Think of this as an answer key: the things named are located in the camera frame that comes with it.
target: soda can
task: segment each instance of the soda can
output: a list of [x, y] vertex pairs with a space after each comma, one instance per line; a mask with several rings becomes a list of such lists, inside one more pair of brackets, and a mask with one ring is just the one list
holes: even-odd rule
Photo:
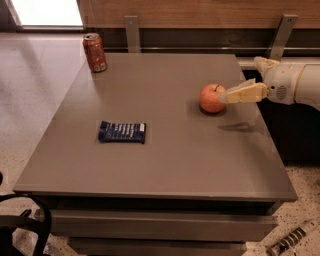
[[107, 69], [102, 39], [97, 33], [89, 33], [83, 37], [83, 48], [92, 72], [101, 72]]

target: table drawer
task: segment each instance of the table drawer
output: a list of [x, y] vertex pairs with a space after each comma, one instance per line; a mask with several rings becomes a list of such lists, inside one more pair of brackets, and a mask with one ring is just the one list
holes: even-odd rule
[[52, 233], [68, 237], [184, 241], [261, 241], [272, 216], [169, 211], [52, 210]]
[[240, 256], [246, 251], [243, 243], [126, 239], [71, 238], [69, 245], [79, 254], [113, 256]]

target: speckled floor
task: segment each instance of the speckled floor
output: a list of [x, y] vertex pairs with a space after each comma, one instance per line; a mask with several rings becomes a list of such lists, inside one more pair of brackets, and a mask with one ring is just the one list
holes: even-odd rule
[[[12, 192], [84, 64], [81, 43], [81, 35], [56, 37], [0, 33], [0, 171], [4, 175], [1, 194]], [[294, 203], [285, 203], [274, 213], [279, 226], [260, 243], [247, 243], [248, 251], [244, 256], [267, 255], [268, 246], [305, 220], [315, 218], [320, 222], [320, 161], [290, 163], [286, 170], [299, 199]], [[35, 209], [35, 206], [29, 200], [17, 199], [2, 203], [0, 214], [20, 214], [26, 208]], [[31, 255], [35, 239], [30, 233], [17, 230], [15, 242], [22, 251]], [[320, 255], [320, 228], [294, 248], [298, 256]], [[63, 237], [50, 236], [46, 251], [56, 256], [77, 255]], [[290, 250], [283, 255], [294, 255], [294, 252]]]

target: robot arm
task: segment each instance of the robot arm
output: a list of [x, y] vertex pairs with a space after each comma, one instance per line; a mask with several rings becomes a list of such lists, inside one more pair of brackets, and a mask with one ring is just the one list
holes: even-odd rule
[[263, 83], [248, 80], [219, 97], [223, 103], [258, 102], [263, 98], [282, 104], [302, 103], [320, 111], [320, 65], [282, 64], [256, 57]]

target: black chair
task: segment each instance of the black chair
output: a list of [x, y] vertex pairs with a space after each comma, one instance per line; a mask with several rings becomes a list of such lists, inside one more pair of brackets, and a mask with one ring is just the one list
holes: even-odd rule
[[25, 229], [32, 231], [38, 235], [38, 240], [34, 248], [33, 256], [43, 256], [43, 250], [47, 243], [50, 229], [51, 229], [51, 214], [49, 208], [47, 208], [39, 199], [33, 196], [24, 195], [4, 195], [0, 196], [0, 203], [5, 200], [13, 198], [30, 198], [35, 202], [40, 210], [44, 213], [43, 221], [28, 218], [31, 210], [26, 210], [20, 216], [0, 215], [0, 255], [2, 256], [24, 256], [17, 248], [12, 244], [12, 233], [17, 229]]

